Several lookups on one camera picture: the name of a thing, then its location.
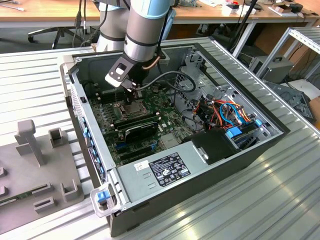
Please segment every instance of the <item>black cable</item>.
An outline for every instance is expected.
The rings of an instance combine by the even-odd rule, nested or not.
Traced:
[[[75,20],[74,20],[74,26],[75,26],[75,33],[72,38],[72,47],[75,47],[75,39],[78,32],[78,29],[81,26],[82,16],[81,16],[81,6],[82,6],[82,0],[79,0],[79,7],[78,12],[76,13]]]
[[[302,69],[299,71],[299,73],[296,74],[297,76],[301,76],[301,72],[306,68],[307,64],[309,63],[309,59],[310,59],[310,56],[311,56],[311,52],[312,52],[312,50],[310,49],[309,54],[308,54],[307,61],[306,61],[306,63],[304,64],[304,66],[302,67]]]
[[[162,42],[162,38],[163,38],[163,36],[165,34],[165,30],[166,30],[166,27],[167,27],[167,21],[168,21],[168,17],[169,17],[169,12],[170,12],[170,10],[165,15],[163,27],[162,27],[160,38],[159,38],[159,41],[158,41],[158,46],[157,46],[157,49],[156,49],[156,53],[158,54],[158,56],[161,53],[161,42]]]
[[[78,29],[79,29],[79,28],[76,28],[76,29],[75,29],[75,33],[74,33],[73,38],[72,38],[72,47],[73,47],[73,48],[75,47],[75,39],[76,39],[76,35],[77,35],[77,32],[78,32]]]
[[[287,81],[287,76],[285,76],[284,81],[285,81],[285,83],[286,83],[290,88],[297,90],[294,86],[292,86],[292,85]]]
[[[123,0],[123,2],[124,2],[124,4],[125,4],[126,8],[130,10],[130,6],[129,6],[129,4],[127,3],[127,1],[126,1],[126,0]]]
[[[294,52],[291,54],[291,56],[288,58],[288,60],[290,61],[290,59],[293,57],[293,55],[295,55],[295,53],[302,47],[302,45],[300,45],[296,50],[294,50]]]
[[[245,2],[246,2],[246,1],[245,1],[245,0],[243,0],[241,13],[240,13],[240,16],[239,16],[239,18],[238,18],[238,21],[236,22],[236,25],[235,25],[235,26],[233,27],[233,29],[232,29],[232,33],[236,30],[236,28],[237,28],[237,27],[238,27],[238,25],[239,25],[239,22],[240,22],[240,19],[241,19],[241,15],[242,15],[242,12],[244,11]],[[228,46],[229,46],[229,44],[230,44],[231,39],[232,39],[232,37],[230,36],[229,41],[228,41]]]
[[[169,74],[177,74],[177,75],[180,74],[180,75],[186,77],[186,78],[192,83],[192,86],[193,86],[192,89],[184,90],[184,89],[181,89],[181,88],[178,88],[178,87],[173,86],[173,85],[172,85],[171,83],[169,83],[169,82],[167,81],[167,79],[165,78],[165,80],[167,81],[167,84],[168,84],[171,88],[173,88],[174,90],[177,90],[177,91],[182,92],[182,93],[191,93],[191,92],[193,92],[193,91],[196,89],[196,83],[195,83],[195,81],[194,81],[189,75],[187,75],[187,74],[185,74],[184,72],[181,72],[181,71],[167,71],[167,72],[162,73],[161,75],[157,76],[155,79],[153,79],[153,80],[152,80],[151,82],[149,82],[147,85],[144,85],[144,86],[142,86],[142,87],[138,87],[138,88],[136,88],[135,90],[136,90],[136,91],[140,91],[140,90],[146,89],[146,88],[150,87],[152,84],[154,84],[156,81],[160,80],[161,78],[164,78],[164,76],[169,75]]]
[[[85,26],[85,23],[87,21],[87,16],[86,16],[87,0],[83,0],[83,1],[84,1],[83,2],[83,20],[84,20],[83,26]]]
[[[316,57],[316,58],[314,58],[314,59],[312,59],[312,60],[309,60],[309,61],[307,61],[307,62],[305,63],[305,65],[308,64],[308,63],[310,63],[310,62],[312,62],[312,61],[318,60],[318,59],[320,59],[320,57]],[[304,68],[305,68],[305,66],[304,66],[304,67],[300,67],[297,71],[300,70],[300,71],[299,71],[299,73],[300,73]],[[297,77],[300,77],[300,78],[301,78],[301,76],[300,76],[298,73],[292,74],[290,77],[293,78],[294,76],[297,76]]]
[[[251,11],[252,11],[252,9],[254,8],[254,6],[256,5],[256,3],[257,3],[257,0],[252,0],[252,1],[251,1],[251,4],[250,4],[250,7],[249,7],[248,11],[246,12],[246,14],[245,14],[245,16],[244,16],[244,18],[243,18],[240,26],[239,26],[238,29],[236,30],[235,36],[232,38],[231,43],[228,45],[228,48],[227,48],[228,51],[231,50],[231,48],[232,48],[233,45],[235,44],[235,41],[236,41],[237,38],[238,38],[239,33],[242,31],[242,28],[245,27],[246,21],[247,21],[247,19],[249,18],[249,15],[251,14]]]
[[[102,20],[102,22],[100,23],[100,25],[96,28],[96,30],[93,32],[93,34],[91,34],[91,36],[89,37],[88,40],[85,40],[81,43],[80,47],[82,47],[84,44],[91,44],[92,40],[94,39],[95,35],[98,33],[99,29],[101,28],[101,26],[105,23],[106,19],[107,19],[107,13],[108,13],[108,4],[105,5],[105,12],[104,12],[104,18]]]
[[[308,71],[308,69],[311,67],[312,62],[315,60],[317,55],[314,55],[314,58],[311,60],[311,63],[309,64],[309,66],[306,68],[306,70],[302,73],[302,76],[305,75],[305,73]]]
[[[201,122],[196,121],[196,120],[194,120],[194,119],[192,119],[192,118],[190,118],[190,117],[187,117],[187,116],[185,116],[185,115],[182,114],[184,111],[186,111],[186,110],[188,111],[188,109],[185,109],[185,110],[183,110],[182,112],[179,112],[179,110],[178,110],[177,107],[176,107],[176,95],[177,95],[177,90],[174,91],[173,106],[174,106],[174,109],[175,109],[178,113],[181,113],[182,119],[183,119],[183,118],[184,118],[184,119],[188,119],[188,120],[193,121],[194,123],[199,124],[200,126],[202,126],[202,123],[201,123]]]

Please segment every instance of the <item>motherboard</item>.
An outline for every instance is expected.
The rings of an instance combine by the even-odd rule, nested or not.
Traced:
[[[172,105],[174,96],[167,88],[154,86],[141,94],[130,103],[123,92],[100,93],[89,100],[118,167],[177,146],[194,133]]]

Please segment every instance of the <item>gray plastic holder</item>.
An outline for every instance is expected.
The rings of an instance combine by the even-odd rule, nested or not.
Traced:
[[[39,214],[43,211],[46,211],[50,208],[53,208],[55,206],[55,200],[54,198],[48,197],[46,199],[43,199],[41,201],[37,201],[33,204],[34,210]]]

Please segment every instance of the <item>circuit board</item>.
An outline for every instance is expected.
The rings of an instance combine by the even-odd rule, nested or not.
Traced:
[[[170,103],[173,96],[168,94],[167,89],[154,91],[154,88],[147,88],[142,91],[142,96],[131,105],[125,105],[121,100],[107,104],[97,98],[89,100],[106,145],[118,167],[174,147],[193,134],[182,119],[182,114]],[[126,143],[112,128],[114,123],[134,120],[151,113],[157,113],[158,129],[154,135],[143,140]]]

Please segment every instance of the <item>blue wire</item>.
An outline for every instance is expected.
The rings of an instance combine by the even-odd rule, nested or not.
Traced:
[[[220,106],[220,115],[221,115],[221,117],[222,117],[223,120],[225,120],[226,122],[230,123],[233,127],[235,126],[231,121],[227,120],[227,119],[225,118],[225,116],[223,115],[223,111],[222,111],[223,109],[222,109],[222,108],[223,108],[224,105],[230,106],[230,107],[234,110],[235,114],[236,114],[237,117],[240,119],[240,121],[241,121],[242,123],[246,123],[245,120],[243,119],[243,117],[241,117],[240,114],[238,113],[238,110],[236,109],[236,107],[233,106],[233,105],[230,104],[230,103],[223,103],[223,104]]]
[[[221,115],[222,119],[225,120],[226,122],[230,123],[230,124],[232,125],[232,127],[234,127],[235,125],[233,124],[233,122],[231,122],[231,121],[229,121],[229,120],[227,120],[227,119],[225,118],[225,116],[224,116],[224,114],[223,114],[223,112],[222,112],[222,107],[223,107],[223,106],[224,106],[223,104],[220,106],[220,115]]]

